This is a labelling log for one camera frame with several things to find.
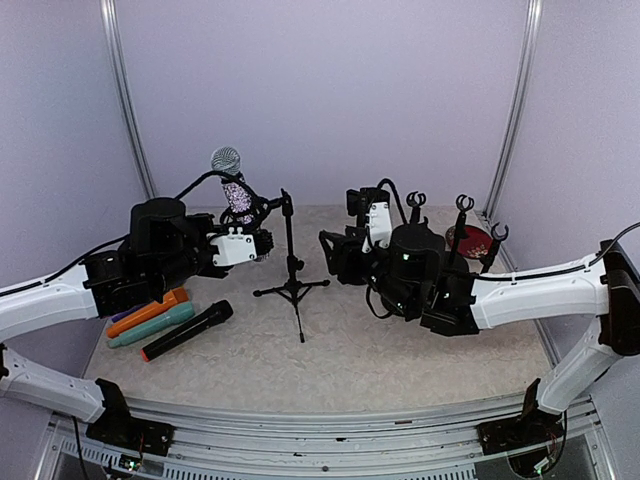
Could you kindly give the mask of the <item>orange microphone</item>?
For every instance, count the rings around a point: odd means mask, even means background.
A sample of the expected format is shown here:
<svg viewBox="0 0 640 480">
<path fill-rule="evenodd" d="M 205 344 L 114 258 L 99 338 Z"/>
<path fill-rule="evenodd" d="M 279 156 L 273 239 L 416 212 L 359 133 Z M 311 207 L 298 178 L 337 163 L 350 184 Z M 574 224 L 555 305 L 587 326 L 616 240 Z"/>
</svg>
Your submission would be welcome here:
<svg viewBox="0 0 640 480">
<path fill-rule="evenodd" d="M 172 289 L 166 293 L 161 302 L 152 302 L 140 307 L 130 309 L 132 313 L 107 328 L 106 335 L 109 339 L 116 338 L 121 333 L 140 325 L 170 308 L 189 300 L 189 295 L 184 287 Z"/>
</svg>

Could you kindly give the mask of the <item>black tripod mic stand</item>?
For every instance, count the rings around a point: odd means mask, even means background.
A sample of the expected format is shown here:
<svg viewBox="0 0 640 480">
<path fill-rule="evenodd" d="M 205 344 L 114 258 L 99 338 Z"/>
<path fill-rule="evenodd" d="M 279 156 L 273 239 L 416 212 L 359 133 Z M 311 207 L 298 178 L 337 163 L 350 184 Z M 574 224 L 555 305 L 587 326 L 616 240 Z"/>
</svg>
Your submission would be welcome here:
<svg viewBox="0 0 640 480">
<path fill-rule="evenodd" d="M 229 202 L 226 215 L 244 224 L 248 224 L 249 221 L 257 222 L 260 218 L 266 218 L 273 209 L 281 209 L 285 222 L 288 279 L 282 286 L 255 290 L 253 296 L 259 298 L 268 294 L 277 294 L 288 301 L 294 308 L 300 342 L 305 343 L 299 304 L 312 288 L 327 287 L 330 281 L 302 282 L 297 278 L 297 274 L 304 268 L 305 263 L 294 253 L 292 224 L 294 206 L 290 194 L 282 189 L 281 195 L 274 200 L 254 200 L 249 193 L 241 193 L 240 187 L 224 187 L 223 190 Z"/>
</svg>

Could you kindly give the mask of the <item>black microphone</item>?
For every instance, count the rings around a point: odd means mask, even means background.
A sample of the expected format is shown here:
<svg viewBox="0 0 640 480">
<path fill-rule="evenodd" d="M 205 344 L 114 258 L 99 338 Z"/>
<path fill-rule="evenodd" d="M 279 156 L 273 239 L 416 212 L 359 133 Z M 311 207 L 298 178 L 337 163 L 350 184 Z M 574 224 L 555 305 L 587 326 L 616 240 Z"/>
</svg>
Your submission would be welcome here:
<svg viewBox="0 0 640 480">
<path fill-rule="evenodd" d="M 211 304 L 207 309 L 175 329 L 144 346 L 140 353 L 145 362 L 150 362 L 209 328 L 225 323 L 234 311 L 227 300 Z"/>
</svg>

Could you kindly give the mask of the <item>teal microphone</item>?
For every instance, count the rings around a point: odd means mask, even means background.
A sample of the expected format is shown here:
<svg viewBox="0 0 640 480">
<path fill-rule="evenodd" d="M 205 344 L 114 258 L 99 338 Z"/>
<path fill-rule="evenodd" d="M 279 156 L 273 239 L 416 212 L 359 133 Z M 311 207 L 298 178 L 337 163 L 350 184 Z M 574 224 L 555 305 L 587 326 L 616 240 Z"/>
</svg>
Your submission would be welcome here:
<svg viewBox="0 0 640 480">
<path fill-rule="evenodd" d="M 121 333 L 107 342 L 110 349 L 131 345 L 171 326 L 177 326 L 191 319 L 195 315 L 190 301 L 180 303 L 166 312 L 144 322 L 130 330 Z"/>
</svg>

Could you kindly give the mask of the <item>glitter silver microphone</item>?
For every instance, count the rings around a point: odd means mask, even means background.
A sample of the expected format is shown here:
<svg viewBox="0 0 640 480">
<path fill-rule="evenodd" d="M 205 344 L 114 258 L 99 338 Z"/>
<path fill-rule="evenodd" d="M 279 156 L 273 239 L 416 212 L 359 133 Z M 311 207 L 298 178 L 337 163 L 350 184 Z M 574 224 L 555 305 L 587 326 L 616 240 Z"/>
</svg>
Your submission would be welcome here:
<svg viewBox="0 0 640 480">
<path fill-rule="evenodd" d="M 238 184 L 244 182 L 240 172 L 241 157 L 239 152 L 230 146 L 220 147 L 212 153 L 211 169 L 224 173 L 221 185 L 229 203 L 230 215 L 234 221 L 250 224 L 254 220 L 251 212 L 252 198 L 249 193 Z"/>
</svg>

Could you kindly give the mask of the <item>purple microphone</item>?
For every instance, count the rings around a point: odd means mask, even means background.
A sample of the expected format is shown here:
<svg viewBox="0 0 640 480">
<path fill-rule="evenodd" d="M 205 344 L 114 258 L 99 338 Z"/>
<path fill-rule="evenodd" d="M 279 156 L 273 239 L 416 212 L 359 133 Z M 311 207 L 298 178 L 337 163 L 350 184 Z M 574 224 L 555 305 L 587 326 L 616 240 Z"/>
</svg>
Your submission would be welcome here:
<svg viewBox="0 0 640 480">
<path fill-rule="evenodd" d="M 113 322 L 113 323 L 115 323 L 115 322 L 117 322 L 117 321 L 119 321 L 119 320 L 121 320 L 121 319 L 123 319 L 123 318 L 126 318 L 126 317 L 127 317 L 128 315 L 130 315 L 131 313 L 132 313 L 132 311 L 131 311 L 131 310 L 127 310 L 127 311 L 124 311 L 124 312 L 118 313 L 118 314 L 116 314 L 116 315 L 114 315 L 114 316 L 110 317 L 110 321 L 111 321 L 111 322 Z"/>
</svg>

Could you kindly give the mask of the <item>tall round stand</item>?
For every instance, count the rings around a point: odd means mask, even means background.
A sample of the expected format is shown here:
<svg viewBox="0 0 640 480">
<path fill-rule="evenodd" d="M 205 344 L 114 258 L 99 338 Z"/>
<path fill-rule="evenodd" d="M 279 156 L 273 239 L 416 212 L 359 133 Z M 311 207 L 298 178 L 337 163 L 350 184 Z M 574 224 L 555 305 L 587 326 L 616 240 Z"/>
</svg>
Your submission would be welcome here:
<svg viewBox="0 0 640 480">
<path fill-rule="evenodd" d="M 364 228 L 369 213 L 369 187 L 346 191 L 347 214 L 356 219 L 356 227 Z"/>
</svg>

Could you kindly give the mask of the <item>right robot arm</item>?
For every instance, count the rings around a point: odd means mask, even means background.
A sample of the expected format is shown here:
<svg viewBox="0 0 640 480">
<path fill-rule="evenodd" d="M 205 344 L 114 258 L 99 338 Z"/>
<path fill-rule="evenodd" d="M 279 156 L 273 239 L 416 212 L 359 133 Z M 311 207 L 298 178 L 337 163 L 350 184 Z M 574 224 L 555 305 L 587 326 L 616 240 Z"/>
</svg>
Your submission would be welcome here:
<svg viewBox="0 0 640 480">
<path fill-rule="evenodd" d="M 506 274 L 470 272 L 461 256 L 424 223 L 381 235 L 349 227 L 321 231 L 328 271 L 343 285 L 377 293 L 385 316 L 417 320 L 446 336 L 476 335 L 518 321 L 590 315 L 582 339 L 527 388 L 520 414 L 484 422 L 486 455 L 542 443 L 566 429 L 571 402 L 625 356 L 639 353 L 639 273 L 617 240 L 563 265 Z"/>
</svg>

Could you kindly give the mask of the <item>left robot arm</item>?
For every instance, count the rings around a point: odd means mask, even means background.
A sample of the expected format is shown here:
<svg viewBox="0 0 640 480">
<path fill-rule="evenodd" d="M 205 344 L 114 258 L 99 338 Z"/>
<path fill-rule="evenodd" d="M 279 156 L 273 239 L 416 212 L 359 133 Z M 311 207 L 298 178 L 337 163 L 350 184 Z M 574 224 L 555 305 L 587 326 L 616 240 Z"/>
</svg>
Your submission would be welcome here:
<svg viewBox="0 0 640 480">
<path fill-rule="evenodd" d="M 3 291 L 1 339 L 161 301 L 193 276 L 223 278 L 272 249 L 272 236 L 261 227 L 267 215 L 264 198 L 227 212 L 220 225 L 210 214 L 188 214 L 179 199 L 137 204 L 117 249 L 100 246 L 62 273 Z M 74 417 L 86 423 L 89 438 L 132 451 L 165 456 L 174 435 L 170 424 L 133 416 L 116 383 L 69 376 L 7 346 L 1 394 Z"/>
</svg>

